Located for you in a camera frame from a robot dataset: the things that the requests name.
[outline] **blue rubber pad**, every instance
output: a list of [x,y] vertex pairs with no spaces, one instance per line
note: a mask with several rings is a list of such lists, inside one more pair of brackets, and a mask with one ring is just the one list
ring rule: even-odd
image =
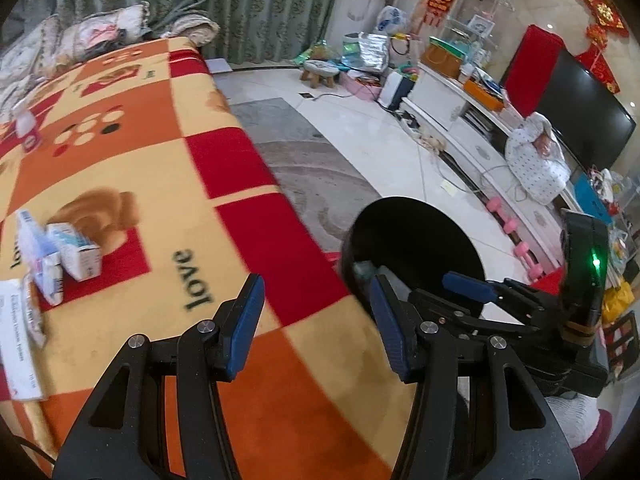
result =
[[389,359],[391,369],[398,374],[402,381],[409,375],[409,363],[405,357],[405,344],[402,331],[396,321],[391,304],[380,285],[380,280],[374,277],[369,287],[369,301],[380,330],[382,343],[385,346],[386,358]]
[[264,279],[259,276],[249,291],[244,310],[238,319],[236,330],[231,336],[229,361],[226,365],[226,373],[231,379],[234,379],[238,372],[244,368],[263,304]]
[[498,300],[498,294],[489,283],[456,272],[445,274],[442,277],[442,286],[451,292],[482,304],[495,303]]

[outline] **brown leather bag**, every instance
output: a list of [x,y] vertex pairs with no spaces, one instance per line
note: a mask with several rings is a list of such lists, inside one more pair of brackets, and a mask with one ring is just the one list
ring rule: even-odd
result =
[[431,43],[420,57],[420,60],[426,66],[447,77],[457,79],[460,74],[462,60],[439,44]]

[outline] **gray rug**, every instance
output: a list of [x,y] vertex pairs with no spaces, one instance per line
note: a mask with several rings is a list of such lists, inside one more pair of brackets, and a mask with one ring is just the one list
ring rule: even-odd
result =
[[380,195],[284,99],[232,105],[298,217],[323,251],[339,251],[358,213]]

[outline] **small stool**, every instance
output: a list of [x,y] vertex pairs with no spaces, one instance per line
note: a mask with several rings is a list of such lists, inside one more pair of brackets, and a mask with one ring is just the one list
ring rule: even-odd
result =
[[302,66],[304,72],[300,76],[300,80],[307,81],[311,75],[311,88],[316,88],[319,82],[324,83],[329,88],[334,87],[334,76],[340,72],[334,65],[326,61],[318,61],[315,59],[305,61]]

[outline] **blue gripper pad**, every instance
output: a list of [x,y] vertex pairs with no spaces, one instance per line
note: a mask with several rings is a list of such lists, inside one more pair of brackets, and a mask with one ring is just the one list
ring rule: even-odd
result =
[[495,303],[498,300],[498,294],[489,283],[457,272],[447,272],[442,277],[442,286],[451,292],[482,304]]
[[404,335],[391,305],[391,301],[395,299],[398,302],[398,298],[395,298],[393,291],[391,291],[391,294],[393,296],[389,298],[390,294],[388,294],[388,291],[385,293],[381,279],[378,276],[373,277],[369,286],[369,302],[373,317],[380,331],[389,365],[400,379],[405,381],[408,379],[410,367],[405,353]]
[[252,274],[236,299],[236,306],[243,305],[244,308],[231,335],[229,358],[226,364],[226,373],[231,380],[244,368],[263,304],[264,279],[259,274]]

